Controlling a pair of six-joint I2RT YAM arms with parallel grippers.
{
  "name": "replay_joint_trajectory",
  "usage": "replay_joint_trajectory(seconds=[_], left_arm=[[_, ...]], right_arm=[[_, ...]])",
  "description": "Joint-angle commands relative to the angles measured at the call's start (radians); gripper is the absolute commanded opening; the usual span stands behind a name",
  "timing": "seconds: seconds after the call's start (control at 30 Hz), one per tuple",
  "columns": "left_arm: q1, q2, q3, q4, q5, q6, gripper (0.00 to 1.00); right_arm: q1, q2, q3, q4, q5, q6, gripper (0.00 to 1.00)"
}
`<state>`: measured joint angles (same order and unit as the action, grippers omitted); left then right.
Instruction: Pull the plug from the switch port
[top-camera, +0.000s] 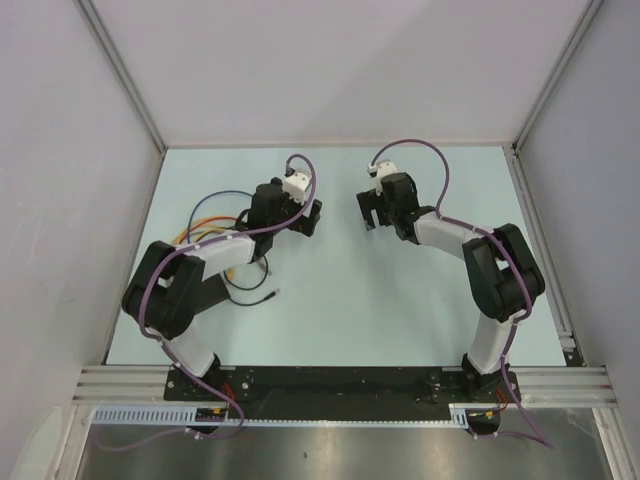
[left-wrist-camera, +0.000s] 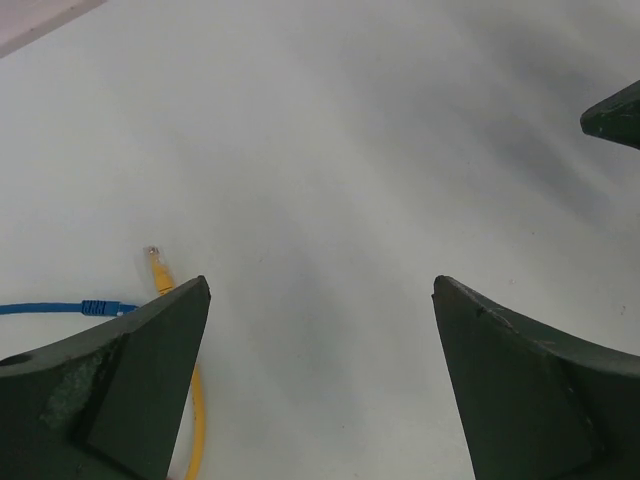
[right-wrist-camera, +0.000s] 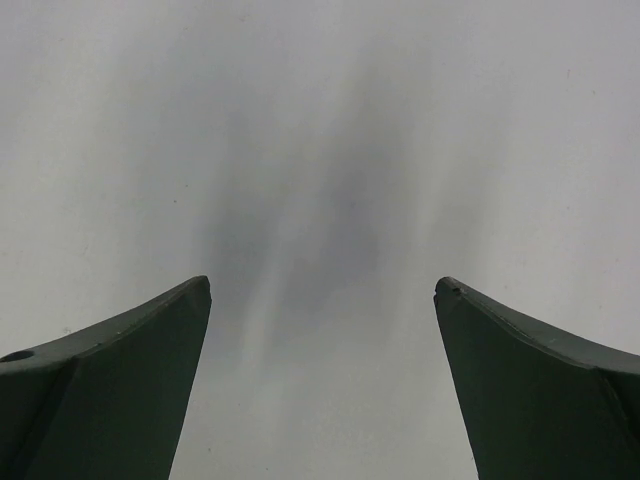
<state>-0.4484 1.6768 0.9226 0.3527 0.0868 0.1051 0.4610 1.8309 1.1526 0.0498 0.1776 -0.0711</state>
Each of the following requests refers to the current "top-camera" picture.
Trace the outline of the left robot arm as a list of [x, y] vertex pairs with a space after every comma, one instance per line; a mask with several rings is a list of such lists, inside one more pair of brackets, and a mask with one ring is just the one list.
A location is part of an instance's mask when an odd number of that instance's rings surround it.
[[197, 398], [214, 397], [224, 379], [219, 357], [196, 333], [195, 317], [231, 298], [225, 274], [261, 261], [277, 233], [314, 234], [322, 208], [315, 187], [311, 173], [291, 170], [258, 185], [250, 207], [224, 233], [183, 246], [156, 241], [144, 253], [122, 309], [187, 375], [185, 385]]

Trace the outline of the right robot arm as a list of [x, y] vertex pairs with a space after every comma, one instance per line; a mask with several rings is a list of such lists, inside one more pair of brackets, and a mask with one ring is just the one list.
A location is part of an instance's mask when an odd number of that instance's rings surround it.
[[521, 230], [507, 223], [485, 230], [421, 206], [412, 177], [392, 163], [370, 167], [375, 187], [356, 195], [365, 226], [391, 226], [403, 241], [432, 247], [464, 262], [480, 312], [469, 351], [463, 355], [463, 393], [473, 401], [493, 394], [507, 374], [517, 325], [545, 291], [545, 281]]

